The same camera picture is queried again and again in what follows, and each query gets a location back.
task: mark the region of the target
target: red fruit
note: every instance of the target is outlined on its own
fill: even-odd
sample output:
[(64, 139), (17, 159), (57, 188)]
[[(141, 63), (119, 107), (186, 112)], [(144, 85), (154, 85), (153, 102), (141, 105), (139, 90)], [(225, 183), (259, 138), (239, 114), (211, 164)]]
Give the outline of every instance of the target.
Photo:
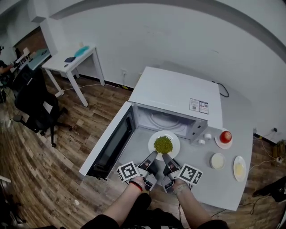
[(224, 144), (229, 143), (232, 139), (231, 133), (229, 131), (224, 131), (221, 133), (219, 139)]

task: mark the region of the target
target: open microwave door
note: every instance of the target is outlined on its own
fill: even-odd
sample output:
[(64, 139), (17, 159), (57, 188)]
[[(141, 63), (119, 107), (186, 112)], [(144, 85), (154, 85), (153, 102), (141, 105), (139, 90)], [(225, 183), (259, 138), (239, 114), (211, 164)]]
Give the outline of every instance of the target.
[(133, 108), (130, 102), (125, 102), (85, 160), (80, 173), (107, 179), (134, 131)]

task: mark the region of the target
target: microwave label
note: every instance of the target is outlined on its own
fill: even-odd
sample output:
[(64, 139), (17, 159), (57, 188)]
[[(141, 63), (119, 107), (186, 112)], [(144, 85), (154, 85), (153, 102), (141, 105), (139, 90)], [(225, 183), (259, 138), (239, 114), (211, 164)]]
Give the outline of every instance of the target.
[(199, 105), (200, 105), (200, 101), (199, 100), (193, 99), (193, 98), (191, 98), (189, 100), (189, 109), (190, 110), (194, 110), (196, 112), (199, 112), (199, 108), (198, 108)]
[(191, 98), (189, 100), (189, 109), (196, 112), (209, 114), (209, 104), (207, 102), (199, 101), (197, 99)]
[(209, 114), (209, 104), (207, 102), (200, 101), (200, 108), (201, 113)]

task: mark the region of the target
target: table leg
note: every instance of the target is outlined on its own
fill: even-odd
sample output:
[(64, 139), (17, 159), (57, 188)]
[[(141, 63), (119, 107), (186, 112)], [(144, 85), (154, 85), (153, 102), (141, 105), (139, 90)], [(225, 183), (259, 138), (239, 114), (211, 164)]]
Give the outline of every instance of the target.
[(73, 77), (72, 73), (71, 72), (67, 72), (67, 77), (70, 80), (74, 90), (76, 91), (76, 93), (77, 93), (78, 97), (80, 98), (81, 102), (83, 103), (83, 105), (84, 106), (88, 106), (88, 102), (86, 102), (86, 100), (84, 98), (84, 95), (82, 94), (79, 86), (77, 85), (76, 80)]
[(10, 179), (8, 179), (8, 178), (6, 178), (6, 177), (2, 177), (2, 176), (0, 176), (0, 180), (3, 180), (3, 181), (6, 181), (6, 182), (11, 183), (11, 180), (10, 180)]
[(100, 67), (100, 63), (99, 63), (99, 59), (98, 59), (98, 56), (97, 56), (97, 51), (96, 49), (94, 49), (93, 51), (93, 62), (94, 62), (94, 66), (95, 66), (95, 71), (97, 73), (97, 76), (100, 80), (100, 83), (102, 86), (105, 85), (105, 82), (104, 82), (104, 77), (103, 77), (103, 74), (102, 74), (102, 70), (101, 70), (101, 67)]
[(80, 75), (79, 75), (78, 70), (75, 68), (75, 69), (74, 69), (74, 71), (75, 71), (76, 77), (77, 77), (77, 78), (79, 78), (79, 77), (80, 77)]
[(48, 76), (50, 77), (50, 79), (53, 81), (55, 87), (57, 88), (57, 90), (59, 91), (59, 93), (56, 94), (56, 96), (58, 95), (63, 95), (63, 90), (60, 88), (60, 86), (58, 85), (57, 81), (55, 81), (55, 78), (53, 76), (53, 74), (50, 72), (49, 69), (45, 69), (45, 71), (47, 72)]

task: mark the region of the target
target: hand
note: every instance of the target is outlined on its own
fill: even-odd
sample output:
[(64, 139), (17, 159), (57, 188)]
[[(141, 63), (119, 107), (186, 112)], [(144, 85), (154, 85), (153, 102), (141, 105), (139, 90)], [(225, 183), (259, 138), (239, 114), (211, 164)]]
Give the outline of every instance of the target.
[(143, 177), (137, 176), (137, 177), (132, 178), (131, 181), (138, 183), (142, 187), (143, 191), (146, 191)]
[(186, 184), (185, 181), (181, 180), (181, 179), (175, 179), (175, 184), (173, 185), (173, 190), (176, 189), (179, 185), (181, 184)]

